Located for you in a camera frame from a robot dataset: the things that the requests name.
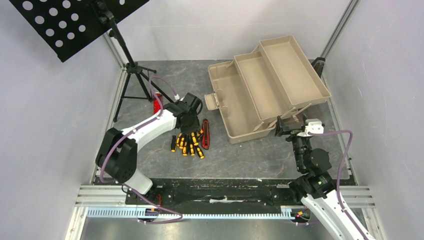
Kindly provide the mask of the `beige plastic tool box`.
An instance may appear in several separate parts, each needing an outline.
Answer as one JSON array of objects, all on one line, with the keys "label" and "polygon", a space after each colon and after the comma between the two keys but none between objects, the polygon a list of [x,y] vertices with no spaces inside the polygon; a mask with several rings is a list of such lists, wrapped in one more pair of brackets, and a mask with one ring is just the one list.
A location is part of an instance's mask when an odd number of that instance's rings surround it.
[{"label": "beige plastic tool box", "polygon": [[267,136],[277,119],[297,120],[331,93],[293,35],[261,40],[250,53],[208,66],[210,111],[219,110],[229,142]]}]

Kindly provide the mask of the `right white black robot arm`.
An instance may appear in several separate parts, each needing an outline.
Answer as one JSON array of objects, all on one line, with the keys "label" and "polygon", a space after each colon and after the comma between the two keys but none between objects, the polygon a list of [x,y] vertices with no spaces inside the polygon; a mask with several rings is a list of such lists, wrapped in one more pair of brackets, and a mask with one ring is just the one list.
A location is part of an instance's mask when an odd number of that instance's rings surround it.
[{"label": "right white black robot arm", "polygon": [[324,130],[317,118],[304,119],[300,126],[287,125],[277,117],[275,136],[286,136],[292,144],[296,168],[301,176],[289,184],[289,199],[303,204],[336,240],[372,240],[374,237],[354,215],[340,190],[341,171],[345,160],[340,162],[337,178],[329,174],[332,168],[329,152],[313,148],[312,137],[328,137],[344,134],[345,130]]}]

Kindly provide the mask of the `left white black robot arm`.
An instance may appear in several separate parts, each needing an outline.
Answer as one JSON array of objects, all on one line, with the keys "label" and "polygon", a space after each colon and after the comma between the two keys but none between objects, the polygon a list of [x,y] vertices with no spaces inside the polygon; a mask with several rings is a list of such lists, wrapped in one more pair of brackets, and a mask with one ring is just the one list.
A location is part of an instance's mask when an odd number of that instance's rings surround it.
[{"label": "left white black robot arm", "polygon": [[105,132],[95,163],[100,168],[102,182],[108,174],[113,180],[137,192],[144,204],[152,204],[157,198],[153,181],[137,167],[138,153],[149,142],[160,135],[179,129],[183,135],[201,129],[199,112],[202,100],[187,93],[182,99],[159,106],[151,117],[131,127],[119,130],[110,128]]}]

